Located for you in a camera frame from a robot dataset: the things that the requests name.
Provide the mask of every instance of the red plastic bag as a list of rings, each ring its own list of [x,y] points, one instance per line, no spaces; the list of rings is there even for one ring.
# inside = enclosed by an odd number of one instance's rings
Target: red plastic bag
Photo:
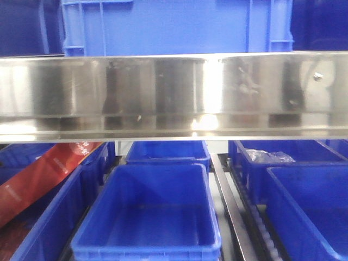
[[[69,175],[101,142],[56,144],[0,186],[0,228]]]

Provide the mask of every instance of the clear plastic bag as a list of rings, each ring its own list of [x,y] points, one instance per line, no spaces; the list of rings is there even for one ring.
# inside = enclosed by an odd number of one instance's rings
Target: clear plastic bag
[[[296,162],[291,156],[287,155],[282,151],[278,152],[267,152],[261,150],[247,149],[251,160],[255,163],[289,163]]]

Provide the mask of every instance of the blue storage crate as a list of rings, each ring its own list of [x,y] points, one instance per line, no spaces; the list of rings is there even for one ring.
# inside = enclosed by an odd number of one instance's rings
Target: blue storage crate
[[[348,140],[326,140],[326,145],[348,158]]]
[[[292,0],[62,0],[66,56],[291,51]]]
[[[293,1],[295,50],[348,50],[348,1]]]
[[[348,260],[348,166],[268,169],[266,213],[292,261]]]
[[[115,163],[115,160],[116,160],[115,142],[108,142],[107,168],[112,167]]]
[[[135,141],[127,156],[127,164],[203,164],[207,173],[210,154],[205,141]]]
[[[63,53],[60,0],[0,1],[0,56]]]
[[[0,169],[26,167],[52,148],[54,143],[11,144],[0,150]]]
[[[30,232],[11,261],[56,261],[86,207],[98,193],[100,173],[105,173],[102,145],[65,180],[40,198],[15,219],[24,221]],[[0,184],[22,169],[1,168]]]
[[[76,261],[216,261],[220,245],[201,164],[117,167],[71,243]]]
[[[237,155],[230,157],[236,159],[232,166],[239,170],[242,183],[254,204],[265,203],[267,190],[266,168],[277,166],[307,166],[307,165],[332,165],[346,164],[348,160],[338,152],[316,140],[243,140],[234,141]],[[293,163],[256,163],[246,152],[247,149],[263,150],[267,152],[284,152],[296,162]]]

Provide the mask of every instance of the metal rail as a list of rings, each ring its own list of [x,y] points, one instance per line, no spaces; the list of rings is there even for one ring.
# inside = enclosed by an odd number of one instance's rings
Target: metal rail
[[[0,59],[0,142],[348,135],[348,52]]]
[[[234,229],[232,233],[235,235],[240,258],[242,261],[258,261],[259,258],[255,253],[254,245],[251,242],[231,188],[228,185],[219,156],[217,154],[212,154],[211,157],[215,169],[216,182],[223,197],[223,203],[228,213],[229,222]]]

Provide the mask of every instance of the stainless steel shelf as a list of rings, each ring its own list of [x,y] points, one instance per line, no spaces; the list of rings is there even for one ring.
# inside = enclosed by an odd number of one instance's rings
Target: stainless steel shelf
[[[348,52],[0,59],[0,142],[348,136]]]

